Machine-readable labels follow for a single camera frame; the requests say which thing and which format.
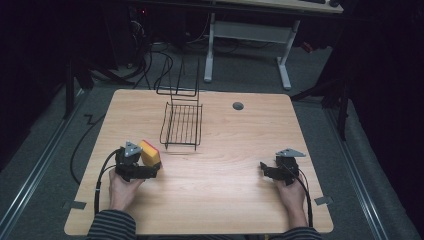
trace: sponge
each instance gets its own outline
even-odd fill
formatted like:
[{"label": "sponge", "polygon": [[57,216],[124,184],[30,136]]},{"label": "sponge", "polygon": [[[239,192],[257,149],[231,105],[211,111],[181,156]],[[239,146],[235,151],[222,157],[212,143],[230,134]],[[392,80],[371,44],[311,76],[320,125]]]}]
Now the sponge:
[{"label": "sponge", "polygon": [[141,160],[144,165],[150,167],[160,167],[160,155],[159,150],[153,147],[146,140],[143,140],[138,144],[143,150],[141,151]]}]

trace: gray carpet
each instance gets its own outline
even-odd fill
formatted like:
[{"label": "gray carpet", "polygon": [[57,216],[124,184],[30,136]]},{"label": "gray carpet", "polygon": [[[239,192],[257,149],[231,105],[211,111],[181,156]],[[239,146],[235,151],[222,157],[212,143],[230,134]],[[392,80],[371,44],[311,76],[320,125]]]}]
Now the gray carpet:
[{"label": "gray carpet", "polygon": [[[331,49],[318,50],[311,54],[302,49],[293,49],[287,62],[293,88],[288,92],[282,88],[274,58],[247,57],[243,49],[238,50],[240,51],[231,54],[217,53],[215,55],[213,81],[212,83],[201,82],[201,89],[294,95],[315,84],[331,53]],[[174,64],[178,66],[178,56],[182,53],[172,48],[165,52],[173,56]],[[204,50],[188,50],[184,54],[190,59],[200,57],[201,64],[204,64]],[[153,54],[153,66],[148,73],[151,85],[160,76],[164,59],[163,55]],[[92,121],[101,117],[107,111],[112,94],[117,88],[122,86],[96,82],[95,88],[88,93],[87,99],[76,112],[52,155],[50,166],[8,239],[83,239],[83,237],[67,236],[63,231],[69,213],[69,209],[63,206],[74,199],[78,189],[70,174],[69,162],[78,141],[90,127],[87,124],[88,117],[85,115],[91,114]],[[138,88],[147,88],[146,82],[143,80]],[[328,110],[323,110],[317,100],[319,99],[307,98],[304,101],[294,102],[294,107],[324,195],[334,200],[329,205],[334,231],[325,234],[324,239],[374,239],[357,194],[352,187],[337,136],[332,131],[333,126],[326,116]],[[381,171],[352,105],[349,111],[347,143],[377,205],[388,237],[390,239],[420,239]],[[12,204],[50,136],[59,125],[63,113],[64,91],[61,91],[49,109],[34,124],[31,134],[0,175],[2,196],[0,216],[4,216]],[[98,124],[89,132],[76,153],[74,170],[79,179],[83,175],[100,127],[101,124]]]}]

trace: desk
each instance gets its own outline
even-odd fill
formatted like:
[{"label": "desk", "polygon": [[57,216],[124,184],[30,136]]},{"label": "desk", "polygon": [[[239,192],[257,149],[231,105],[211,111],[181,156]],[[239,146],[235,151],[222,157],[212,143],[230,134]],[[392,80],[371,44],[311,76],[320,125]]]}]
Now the desk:
[{"label": "desk", "polygon": [[[298,0],[216,0],[213,1],[222,3],[236,3],[252,6],[271,7],[271,8],[285,8],[297,11],[313,11],[321,13],[342,13],[343,9],[339,5],[331,7],[328,1],[325,4],[310,3]],[[213,73],[213,44],[215,37],[235,38],[242,40],[264,41],[272,43],[285,44],[284,51],[281,57],[277,57],[278,69],[280,71],[283,87],[286,90],[291,89],[291,83],[286,69],[286,61],[296,37],[299,28],[300,20],[295,20],[293,26],[287,27],[272,27],[255,24],[244,24],[227,21],[215,21],[215,14],[211,14],[211,21],[209,27],[209,47],[206,56],[205,65],[205,82],[212,81]]]},{"label": "desk", "polygon": [[[163,168],[139,188],[129,209],[137,234],[258,234],[288,229],[286,211],[271,179],[259,162],[275,166],[275,153],[293,148],[309,182],[314,227],[330,232],[333,223],[322,197],[290,98],[282,94],[200,92],[202,138],[193,146],[160,144],[167,95],[149,90],[115,92],[75,201],[65,225],[69,235],[85,235],[94,218],[94,189],[106,157],[125,144],[149,141],[159,149]],[[243,110],[235,110],[241,102]],[[109,205],[107,174],[103,177],[100,210]]]}]

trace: human hand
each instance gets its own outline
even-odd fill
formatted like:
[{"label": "human hand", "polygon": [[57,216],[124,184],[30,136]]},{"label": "human hand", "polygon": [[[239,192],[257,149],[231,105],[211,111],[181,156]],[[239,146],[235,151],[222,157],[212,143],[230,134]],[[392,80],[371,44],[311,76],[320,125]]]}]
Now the human hand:
[{"label": "human hand", "polygon": [[[303,183],[302,175],[299,175],[299,179]],[[303,210],[306,193],[300,182],[295,180],[288,186],[284,181],[274,180],[274,183],[280,193],[281,201],[287,209],[290,228],[307,227],[308,223]]]},{"label": "human hand", "polygon": [[134,179],[127,182],[115,172],[115,169],[109,171],[109,179],[109,209],[120,211],[125,211],[131,205],[138,187],[145,181],[145,179]]}]

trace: sleeve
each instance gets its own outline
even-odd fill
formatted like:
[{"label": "sleeve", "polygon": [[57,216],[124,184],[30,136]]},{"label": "sleeve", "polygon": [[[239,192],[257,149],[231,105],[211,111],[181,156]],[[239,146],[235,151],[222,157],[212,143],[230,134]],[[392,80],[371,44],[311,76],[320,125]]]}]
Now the sleeve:
[{"label": "sleeve", "polygon": [[289,231],[281,234],[281,235],[277,235],[277,236],[273,236],[270,239],[275,239],[275,240],[304,240],[304,239],[308,239],[308,240],[321,240],[321,234],[319,234],[317,232],[317,230],[315,230],[315,228],[310,228],[310,227],[298,227],[298,228],[293,228],[290,229]]},{"label": "sleeve", "polygon": [[135,221],[125,212],[118,210],[104,210],[96,214],[87,240],[136,239]]}]

